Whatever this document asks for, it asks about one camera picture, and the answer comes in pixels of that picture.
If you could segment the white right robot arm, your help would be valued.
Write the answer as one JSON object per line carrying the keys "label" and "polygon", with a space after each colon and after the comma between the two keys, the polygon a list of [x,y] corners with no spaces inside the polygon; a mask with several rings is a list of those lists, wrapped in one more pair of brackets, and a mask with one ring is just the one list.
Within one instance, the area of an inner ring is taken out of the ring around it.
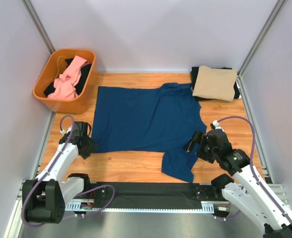
{"label": "white right robot arm", "polygon": [[195,145],[198,158],[217,162],[225,171],[211,181],[210,193],[216,200],[225,199],[236,206],[262,232],[265,238],[292,238],[292,210],[277,196],[251,165],[241,149],[234,149],[226,133],[213,129],[196,131],[184,146],[188,153]]}

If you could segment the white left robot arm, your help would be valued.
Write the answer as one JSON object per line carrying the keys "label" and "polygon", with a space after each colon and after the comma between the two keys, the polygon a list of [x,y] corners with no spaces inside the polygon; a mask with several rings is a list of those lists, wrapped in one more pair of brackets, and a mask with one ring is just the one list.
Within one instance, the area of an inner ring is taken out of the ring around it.
{"label": "white left robot arm", "polygon": [[59,140],[58,148],[45,169],[22,186],[23,222],[31,226],[58,224],[65,206],[76,196],[86,199],[91,194],[88,174],[72,173],[63,180],[69,166],[77,157],[87,159],[97,150],[89,137],[91,125],[76,121]]}

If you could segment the blue printed t shirt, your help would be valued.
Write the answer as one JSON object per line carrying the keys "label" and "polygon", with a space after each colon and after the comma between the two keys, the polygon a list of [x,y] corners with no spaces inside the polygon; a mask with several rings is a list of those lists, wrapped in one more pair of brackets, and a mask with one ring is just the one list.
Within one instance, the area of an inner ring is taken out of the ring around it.
{"label": "blue printed t shirt", "polygon": [[198,157],[183,147],[195,131],[206,131],[200,109],[190,83],[155,89],[100,86],[92,131],[96,152],[162,152],[161,171],[192,183]]}

